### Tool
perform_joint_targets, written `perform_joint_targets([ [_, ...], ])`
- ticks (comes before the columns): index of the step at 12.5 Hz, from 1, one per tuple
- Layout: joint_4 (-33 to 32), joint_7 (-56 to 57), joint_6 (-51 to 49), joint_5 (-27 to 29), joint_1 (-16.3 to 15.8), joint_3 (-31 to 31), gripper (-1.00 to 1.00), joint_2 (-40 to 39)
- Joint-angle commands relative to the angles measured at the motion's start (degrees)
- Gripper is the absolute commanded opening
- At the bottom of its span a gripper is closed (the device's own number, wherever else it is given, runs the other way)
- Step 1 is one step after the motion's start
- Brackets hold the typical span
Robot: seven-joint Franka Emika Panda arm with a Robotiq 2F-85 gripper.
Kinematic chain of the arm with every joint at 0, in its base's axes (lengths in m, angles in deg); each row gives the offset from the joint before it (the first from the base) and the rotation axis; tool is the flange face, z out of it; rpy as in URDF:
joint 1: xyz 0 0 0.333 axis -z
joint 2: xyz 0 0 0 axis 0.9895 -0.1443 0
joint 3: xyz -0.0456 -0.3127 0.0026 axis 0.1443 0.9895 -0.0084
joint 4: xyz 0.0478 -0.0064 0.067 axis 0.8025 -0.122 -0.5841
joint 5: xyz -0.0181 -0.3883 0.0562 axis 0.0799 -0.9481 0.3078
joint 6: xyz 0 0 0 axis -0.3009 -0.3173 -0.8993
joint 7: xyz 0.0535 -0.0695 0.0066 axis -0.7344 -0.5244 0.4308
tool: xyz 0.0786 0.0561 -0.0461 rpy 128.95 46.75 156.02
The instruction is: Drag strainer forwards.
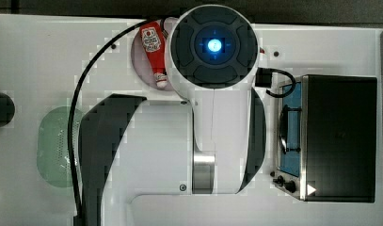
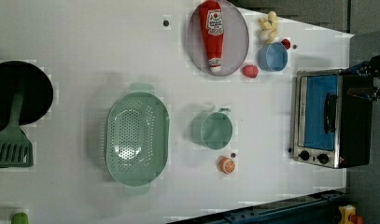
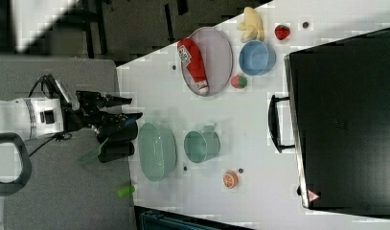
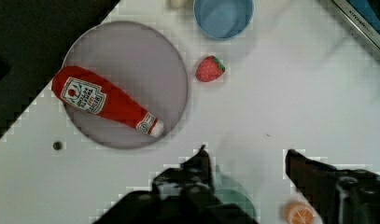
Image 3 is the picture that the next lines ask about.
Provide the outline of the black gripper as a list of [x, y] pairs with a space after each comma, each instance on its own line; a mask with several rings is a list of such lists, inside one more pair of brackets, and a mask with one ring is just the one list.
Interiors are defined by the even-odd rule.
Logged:
[[131, 104], [131, 98], [111, 96], [100, 92], [76, 92], [79, 108], [64, 109], [64, 130], [66, 132], [78, 131], [82, 128], [92, 128], [96, 135], [111, 134], [125, 125], [126, 121], [136, 121], [143, 116], [142, 112], [113, 114], [103, 111], [103, 108]]

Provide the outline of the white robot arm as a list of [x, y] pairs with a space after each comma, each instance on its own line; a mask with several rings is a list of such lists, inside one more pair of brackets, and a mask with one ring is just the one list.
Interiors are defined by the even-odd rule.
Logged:
[[77, 91], [77, 109], [64, 98], [20, 98], [0, 100], [0, 134], [15, 133], [24, 141], [52, 137], [59, 133], [92, 128], [99, 139], [127, 128], [143, 116], [109, 113], [105, 108], [126, 105], [132, 99], [100, 92]]

